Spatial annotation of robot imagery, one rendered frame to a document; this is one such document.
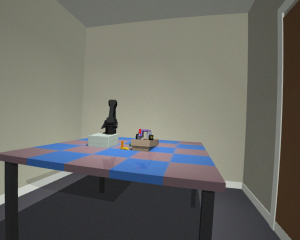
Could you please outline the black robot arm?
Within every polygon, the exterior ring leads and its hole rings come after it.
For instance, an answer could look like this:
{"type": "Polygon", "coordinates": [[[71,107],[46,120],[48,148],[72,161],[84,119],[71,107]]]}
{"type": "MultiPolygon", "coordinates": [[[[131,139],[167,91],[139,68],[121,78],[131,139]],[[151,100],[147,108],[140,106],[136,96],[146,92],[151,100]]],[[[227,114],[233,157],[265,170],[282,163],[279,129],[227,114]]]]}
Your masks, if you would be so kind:
{"type": "Polygon", "coordinates": [[[108,105],[110,108],[109,108],[109,115],[106,118],[106,121],[104,122],[104,128],[106,128],[105,135],[113,135],[116,134],[116,129],[118,127],[118,122],[116,119],[117,101],[115,99],[109,99],[108,105]]]}

